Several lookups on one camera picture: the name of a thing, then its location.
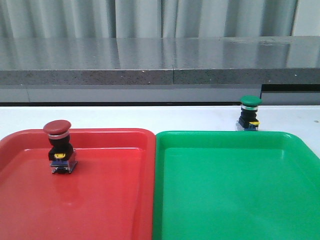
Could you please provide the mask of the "green mushroom push button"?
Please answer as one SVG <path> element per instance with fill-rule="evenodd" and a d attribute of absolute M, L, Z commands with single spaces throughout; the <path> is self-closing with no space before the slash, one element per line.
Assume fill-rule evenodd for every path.
<path fill-rule="evenodd" d="M 253 95 L 245 95 L 240 99 L 241 113 L 236 122 L 237 131 L 257 131 L 260 122 L 257 119 L 258 106 L 262 100 Z"/>

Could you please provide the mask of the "red mushroom push button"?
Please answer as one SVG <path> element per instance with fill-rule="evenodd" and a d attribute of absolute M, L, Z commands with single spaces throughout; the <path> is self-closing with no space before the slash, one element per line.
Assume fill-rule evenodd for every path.
<path fill-rule="evenodd" d="M 50 168 L 53 174 L 71 174 L 76 167 L 76 150 L 70 143 L 71 123 L 67 120 L 59 119 L 48 122 L 43 131 L 48 135 L 48 140 L 52 145 L 48 153 Z"/>

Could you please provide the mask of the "green plastic tray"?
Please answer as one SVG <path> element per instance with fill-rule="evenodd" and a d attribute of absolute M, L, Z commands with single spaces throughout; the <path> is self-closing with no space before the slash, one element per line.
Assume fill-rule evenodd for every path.
<path fill-rule="evenodd" d="M 152 237 L 317 240 L 320 160 L 285 132 L 161 132 Z"/>

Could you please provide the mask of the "red plastic tray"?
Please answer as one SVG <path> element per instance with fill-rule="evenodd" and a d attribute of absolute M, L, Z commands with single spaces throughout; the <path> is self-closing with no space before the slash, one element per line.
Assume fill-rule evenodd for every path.
<path fill-rule="evenodd" d="M 145 129 L 72 129 L 77 165 L 52 173 L 41 129 L 0 142 L 3 240 L 149 240 L 155 135 Z"/>

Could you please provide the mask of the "grey stone counter ledge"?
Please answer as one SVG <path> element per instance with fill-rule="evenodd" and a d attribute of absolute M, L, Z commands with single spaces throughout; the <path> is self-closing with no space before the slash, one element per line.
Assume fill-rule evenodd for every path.
<path fill-rule="evenodd" d="M 317 36 L 2 38 L 3 106 L 320 103 Z"/>

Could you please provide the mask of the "white pleated curtain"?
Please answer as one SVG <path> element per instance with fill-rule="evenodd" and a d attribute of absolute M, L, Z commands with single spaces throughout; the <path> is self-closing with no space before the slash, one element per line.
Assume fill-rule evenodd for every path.
<path fill-rule="evenodd" d="M 289 36 L 295 0 L 3 0 L 4 38 Z"/>

